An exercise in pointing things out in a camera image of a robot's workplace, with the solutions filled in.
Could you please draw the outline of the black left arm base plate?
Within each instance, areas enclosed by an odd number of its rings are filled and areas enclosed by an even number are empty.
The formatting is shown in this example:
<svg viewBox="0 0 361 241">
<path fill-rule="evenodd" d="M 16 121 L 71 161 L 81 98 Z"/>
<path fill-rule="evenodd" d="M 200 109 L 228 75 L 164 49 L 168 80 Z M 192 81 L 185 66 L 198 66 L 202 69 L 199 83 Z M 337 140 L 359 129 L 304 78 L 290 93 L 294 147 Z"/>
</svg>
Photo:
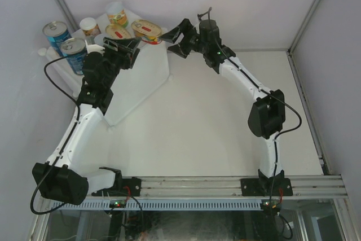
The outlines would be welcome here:
<svg viewBox="0 0 361 241">
<path fill-rule="evenodd" d="M 140 178 L 122 178 L 116 179 L 112 187 L 93 192 L 92 196 L 139 196 L 142 188 Z"/>
</svg>

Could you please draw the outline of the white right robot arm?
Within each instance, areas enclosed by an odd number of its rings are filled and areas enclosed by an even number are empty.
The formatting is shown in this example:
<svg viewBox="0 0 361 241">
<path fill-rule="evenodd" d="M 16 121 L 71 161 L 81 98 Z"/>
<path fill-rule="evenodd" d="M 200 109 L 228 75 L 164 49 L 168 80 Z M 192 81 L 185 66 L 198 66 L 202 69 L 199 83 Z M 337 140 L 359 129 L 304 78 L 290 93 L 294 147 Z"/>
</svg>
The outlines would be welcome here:
<svg viewBox="0 0 361 241">
<path fill-rule="evenodd" d="M 265 195 L 272 195 L 279 189 L 284 177 L 279 165 L 279 140 L 277 136 L 285 121 L 284 94 L 281 90 L 271 91 L 264 87 L 240 62 L 229 47 L 222 44 L 215 20 L 202 20 L 196 27 L 188 19 L 161 39 L 170 43 L 170 52 L 182 58 L 191 51 L 198 52 L 208 67 L 238 87 L 249 99 L 250 113 L 248 127 L 262 140 L 259 147 L 261 162 L 258 170 L 259 189 Z"/>
</svg>

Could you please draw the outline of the white plastic cube cabinet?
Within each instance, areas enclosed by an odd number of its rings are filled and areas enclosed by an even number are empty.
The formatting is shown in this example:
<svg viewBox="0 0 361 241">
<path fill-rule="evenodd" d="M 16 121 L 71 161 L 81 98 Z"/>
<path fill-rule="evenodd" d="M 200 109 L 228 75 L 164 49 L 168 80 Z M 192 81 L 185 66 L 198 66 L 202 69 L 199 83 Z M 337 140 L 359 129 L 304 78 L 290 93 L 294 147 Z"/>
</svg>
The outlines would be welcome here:
<svg viewBox="0 0 361 241">
<path fill-rule="evenodd" d="M 124 8 L 129 25 L 127 31 L 134 37 L 132 22 L 141 20 L 142 17 Z M 106 13 L 96 18 L 98 26 L 105 34 L 109 22 Z M 170 75 L 166 43 L 152 45 L 141 41 L 140 53 L 132 69 L 121 70 L 111 87 L 113 98 L 105 114 L 109 126 L 115 126 L 127 115 L 144 102 L 154 91 L 166 82 Z M 83 76 L 76 75 L 66 59 L 50 65 L 71 89 L 70 94 L 76 99 L 81 91 Z"/>
</svg>

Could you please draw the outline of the left controller circuit board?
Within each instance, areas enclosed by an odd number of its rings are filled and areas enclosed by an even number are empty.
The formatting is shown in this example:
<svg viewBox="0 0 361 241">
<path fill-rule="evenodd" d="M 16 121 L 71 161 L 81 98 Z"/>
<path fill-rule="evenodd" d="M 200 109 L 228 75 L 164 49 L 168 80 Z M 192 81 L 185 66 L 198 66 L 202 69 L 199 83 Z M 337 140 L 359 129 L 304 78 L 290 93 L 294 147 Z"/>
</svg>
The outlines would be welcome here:
<svg viewBox="0 0 361 241">
<path fill-rule="evenodd" d="M 111 209 L 115 209 L 115 208 L 125 208 L 127 205 L 127 201 L 126 200 L 112 200 L 109 204 L 109 207 Z"/>
</svg>

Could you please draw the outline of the dark blue tall can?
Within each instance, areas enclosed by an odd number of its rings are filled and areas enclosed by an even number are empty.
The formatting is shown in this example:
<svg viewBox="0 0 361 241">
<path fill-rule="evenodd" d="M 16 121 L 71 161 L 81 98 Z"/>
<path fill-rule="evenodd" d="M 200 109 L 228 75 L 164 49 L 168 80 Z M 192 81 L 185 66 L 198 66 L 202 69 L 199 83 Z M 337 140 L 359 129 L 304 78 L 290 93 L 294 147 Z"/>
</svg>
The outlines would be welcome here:
<svg viewBox="0 0 361 241">
<path fill-rule="evenodd" d="M 67 59 L 72 71 L 76 75 L 83 75 L 83 60 L 87 54 L 85 40 L 70 38 L 61 44 L 60 50 Z"/>
</svg>

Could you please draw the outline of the yellow can with plastic lid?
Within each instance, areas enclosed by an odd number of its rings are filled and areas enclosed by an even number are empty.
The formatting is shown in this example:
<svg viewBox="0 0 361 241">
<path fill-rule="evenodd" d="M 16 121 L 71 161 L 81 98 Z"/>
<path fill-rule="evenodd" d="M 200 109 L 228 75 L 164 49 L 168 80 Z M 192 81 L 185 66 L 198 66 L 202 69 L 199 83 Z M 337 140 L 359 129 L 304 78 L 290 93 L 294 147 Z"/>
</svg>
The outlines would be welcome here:
<svg viewBox="0 0 361 241">
<path fill-rule="evenodd" d="M 95 44 L 97 44 L 99 46 L 103 46 L 104 45 L 104 38 L 105 38 L 105 34 L 99 34 L 99 35 L 95 36 L 94 37 Z"/>
</svg>

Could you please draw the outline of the controller circuit board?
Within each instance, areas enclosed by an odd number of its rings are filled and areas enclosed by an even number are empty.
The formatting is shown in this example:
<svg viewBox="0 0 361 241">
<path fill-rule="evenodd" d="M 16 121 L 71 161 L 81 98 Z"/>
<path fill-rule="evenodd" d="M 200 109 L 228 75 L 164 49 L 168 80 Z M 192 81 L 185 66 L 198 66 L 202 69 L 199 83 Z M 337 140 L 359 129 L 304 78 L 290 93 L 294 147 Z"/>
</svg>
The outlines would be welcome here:
<svg viewBox="0 0 361 241">
<path fill-rule="evenodd" d="M 127 205 L 127 201 L 126 200 L 112 200 L 109 204 L 109 207 L 111 209 L 115 209 L 115 208 L 125 208 Z"/>
<path fill-rule="evenodd" d="M 261 202 L 261 208 L 262 209 L 274 209 L 280 204 L 280 200 L 262 200 Z"/>
</svg>

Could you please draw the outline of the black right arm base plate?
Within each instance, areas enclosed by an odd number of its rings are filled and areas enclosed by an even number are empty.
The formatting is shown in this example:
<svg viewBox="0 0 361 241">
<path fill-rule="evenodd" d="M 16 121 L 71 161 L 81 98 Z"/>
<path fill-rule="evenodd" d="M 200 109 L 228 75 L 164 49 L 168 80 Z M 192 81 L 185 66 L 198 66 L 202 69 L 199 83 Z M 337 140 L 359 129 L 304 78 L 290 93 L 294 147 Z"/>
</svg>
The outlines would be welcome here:
<svg viewBox="0 0 361 241">
<path fill-rule="evenodd" d="M 260 178 L 242 178 L 240 180 L 242 196 L 293 196 L 289 178 L 265 181 Z"/>
</svg>

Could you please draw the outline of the green can with plastic lid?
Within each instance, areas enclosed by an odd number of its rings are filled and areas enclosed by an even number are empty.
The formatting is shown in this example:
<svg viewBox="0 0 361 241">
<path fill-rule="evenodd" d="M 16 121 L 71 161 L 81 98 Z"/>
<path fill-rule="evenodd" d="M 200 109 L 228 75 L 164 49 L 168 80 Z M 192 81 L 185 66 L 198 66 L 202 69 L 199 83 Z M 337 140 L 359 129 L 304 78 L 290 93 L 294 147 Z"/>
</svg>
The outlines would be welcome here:
<svg viewBox="0 0 361 241">
<path fill-rule="evenodd" d="M 126 28 L 129 24 L 123 3 L 121 1 L 113 1 L 106 5 L 106 14 L 109 21 Z"/>
</svg>

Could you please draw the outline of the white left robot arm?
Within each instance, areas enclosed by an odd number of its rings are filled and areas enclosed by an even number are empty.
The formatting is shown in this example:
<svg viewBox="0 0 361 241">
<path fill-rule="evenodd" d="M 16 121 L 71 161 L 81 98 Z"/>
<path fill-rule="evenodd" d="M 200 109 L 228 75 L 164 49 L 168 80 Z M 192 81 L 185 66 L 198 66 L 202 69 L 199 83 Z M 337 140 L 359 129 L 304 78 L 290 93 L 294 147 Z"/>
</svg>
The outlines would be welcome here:
<svg viewBox="0 0 361 241">
<path fill-rule="evenodd" d="M 122 173 L 106 166 L 81 175 L 82 153 L 93 130 L 101 122 L 113 98 L 111 87 L 120 70 L 131 69 L 140 52 L 140 38 L 104 38 L 104 47 L 86 54 L 83 79 L 73 118 L 55 151 L 45 163 L 32 169 L 37 184 L 35 194 L 62 205 L 81 204 L 88 194 L 105 190 L 112 196 L 124 188 Z"/>
</svg>

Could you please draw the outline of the light blue labelled can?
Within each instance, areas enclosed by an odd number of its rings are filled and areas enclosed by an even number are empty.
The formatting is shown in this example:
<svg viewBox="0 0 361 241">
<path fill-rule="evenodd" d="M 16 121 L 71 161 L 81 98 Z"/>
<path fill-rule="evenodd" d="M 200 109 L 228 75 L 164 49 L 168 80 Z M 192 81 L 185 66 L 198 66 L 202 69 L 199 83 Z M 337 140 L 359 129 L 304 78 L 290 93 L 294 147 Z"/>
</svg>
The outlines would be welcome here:
<svg viewBox="0 0 361 241">
<path fill-rule="evenodd" d="M 62 21 L 53 21 L 46 24 L 43 27 L 43 34 L 47 37 L 51 47 L 59 54 L 63 56 L 61 52 L 61 44 L 72 38 L 70 35 L 67 25 Z"/>
</svg>

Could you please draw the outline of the right controller circuit board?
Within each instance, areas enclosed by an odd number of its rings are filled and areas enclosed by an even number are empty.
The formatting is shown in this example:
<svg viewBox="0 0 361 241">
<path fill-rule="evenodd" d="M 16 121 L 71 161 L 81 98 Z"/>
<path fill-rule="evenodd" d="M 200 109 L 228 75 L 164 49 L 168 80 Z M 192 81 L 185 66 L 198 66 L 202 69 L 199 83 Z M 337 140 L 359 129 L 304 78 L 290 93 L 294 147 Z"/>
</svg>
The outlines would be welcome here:
<svg viewBox="0 0 361 241">
<path fill-rule="evenodd" d="M 262 209 L 274 209 L 280 204 L 280 200 L 262 200 L 261 202 L 261 208 Z"/>
</svg>

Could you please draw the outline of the aluminium frame rail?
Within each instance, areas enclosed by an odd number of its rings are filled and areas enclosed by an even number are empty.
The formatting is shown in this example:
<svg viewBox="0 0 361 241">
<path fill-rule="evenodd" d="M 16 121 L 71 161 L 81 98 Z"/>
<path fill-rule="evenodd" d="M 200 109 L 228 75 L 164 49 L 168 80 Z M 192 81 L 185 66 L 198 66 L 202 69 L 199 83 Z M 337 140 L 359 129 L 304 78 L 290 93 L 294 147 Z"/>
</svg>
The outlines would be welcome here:
<svg viewBox="0 0 361 241">
<path fill-rule="evenodd" d="M 242 196 L 241 176 L 142 177 L 141 199 L 265 199 Z M 341 176 L 289 176 L 293 196 L 277 199 L 344 199 L 348 197 Z"/>
</svg>

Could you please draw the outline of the pink portrait labelled can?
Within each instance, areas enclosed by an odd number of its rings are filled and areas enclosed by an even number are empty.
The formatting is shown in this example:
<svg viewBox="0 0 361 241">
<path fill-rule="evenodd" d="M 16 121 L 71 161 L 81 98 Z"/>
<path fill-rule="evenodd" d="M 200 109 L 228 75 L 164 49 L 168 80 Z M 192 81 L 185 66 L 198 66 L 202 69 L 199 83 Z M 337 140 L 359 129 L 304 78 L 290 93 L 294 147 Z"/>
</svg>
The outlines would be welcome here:
<svg viewBox="0 0 361 241">
<path fill-rule="evenodd" d="M 79 23 L 81 30 L 85 36 L 93 36 L 101 34 L 100 28 L 96 20 L 92 17 L 86 17 L 82 19 Z"/>
</svg>

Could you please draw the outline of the red sardine tin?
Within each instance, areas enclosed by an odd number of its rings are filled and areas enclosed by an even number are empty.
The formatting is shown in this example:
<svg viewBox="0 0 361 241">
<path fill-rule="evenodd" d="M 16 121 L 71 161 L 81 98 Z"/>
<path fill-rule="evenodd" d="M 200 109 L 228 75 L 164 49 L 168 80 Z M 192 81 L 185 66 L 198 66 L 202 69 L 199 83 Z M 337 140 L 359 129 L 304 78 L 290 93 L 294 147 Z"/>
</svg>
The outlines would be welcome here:
<svg viewBox="0 0 361 241">
<path fill-rule="evenodd" d="M 131 39 L 131 34 L 119 24 L 109 24 L 105 28 L 105 33 L 113 40 Z"/>
<path fill-rule="evenodd" d="M 160 26 L 147 21 L 147 20 L 136 20 L 132 22 L 131 28 L 136 37 L 140 37 L 143 42 L 158 45 L 162 42 L 162 29 Z"/>
</svg>

